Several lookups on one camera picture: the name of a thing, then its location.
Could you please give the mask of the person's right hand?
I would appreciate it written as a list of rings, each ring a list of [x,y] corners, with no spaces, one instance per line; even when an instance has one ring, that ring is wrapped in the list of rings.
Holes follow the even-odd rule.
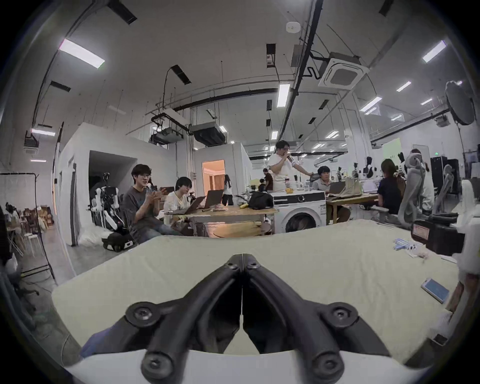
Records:
[[[466,279],[459,281],[456,285],[446,309],[452,314],[462,313],[467,305],[469,294],[467,290]]]

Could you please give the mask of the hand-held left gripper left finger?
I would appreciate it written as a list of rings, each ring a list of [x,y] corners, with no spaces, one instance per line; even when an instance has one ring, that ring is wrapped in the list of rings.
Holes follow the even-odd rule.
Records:
[[[147,381],[181,381],[191,349],[225,352],[241,325],[243,272],[243,254],[233,255],[160,310],[140,366]]]

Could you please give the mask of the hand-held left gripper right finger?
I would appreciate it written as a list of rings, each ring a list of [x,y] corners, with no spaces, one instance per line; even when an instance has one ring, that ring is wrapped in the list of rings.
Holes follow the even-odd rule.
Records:
[[[251,254],[243,254],[243,330],[260,354],[294,350],[310,382],[337,382],[341,351],[391,357],[350,304],[306,300]]]

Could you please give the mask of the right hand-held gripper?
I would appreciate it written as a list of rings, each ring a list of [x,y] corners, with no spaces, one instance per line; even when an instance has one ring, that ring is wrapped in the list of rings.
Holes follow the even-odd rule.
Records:
[[[438,255],[452,257],[463,273],[479,276],[479,179],[462,181],[457,215],[433,214],[426,220],[417,219],[411,237]]]

